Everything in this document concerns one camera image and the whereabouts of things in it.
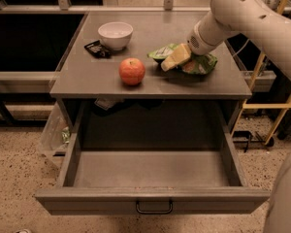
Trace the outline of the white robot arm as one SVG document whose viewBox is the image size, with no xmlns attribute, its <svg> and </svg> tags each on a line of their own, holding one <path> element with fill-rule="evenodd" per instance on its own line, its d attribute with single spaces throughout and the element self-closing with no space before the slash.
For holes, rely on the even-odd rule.
<svg viewBox="0 0 291 233">
<path fill-rule="evenodd" d="M 193 27 L 187 44 L 204 55 L 242 33 L 291 81 L 291 19 L 272 5 L 270 0 L 210 0 L 210 11 Z M 277 173 L 264 233 L 291 233 L 291 152 Z"/>
</svg>

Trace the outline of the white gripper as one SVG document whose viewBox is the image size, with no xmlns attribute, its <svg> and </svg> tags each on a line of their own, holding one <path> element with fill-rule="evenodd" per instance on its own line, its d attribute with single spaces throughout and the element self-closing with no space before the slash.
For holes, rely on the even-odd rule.
<svg viewBox="0 0 291 233">
<path fill-rule="evenodd" d="M 188 61 L 191 52 L 205 55 L 215 50 L 226 39 L 234 37 L 237 31 L 230 29 L 217 21 L 209 11 L 199 20 L 187 36 L 187 44 L 178 45 L 175 50 L 161 63 L 161 68 L 167 72 Z"/>
</svg>

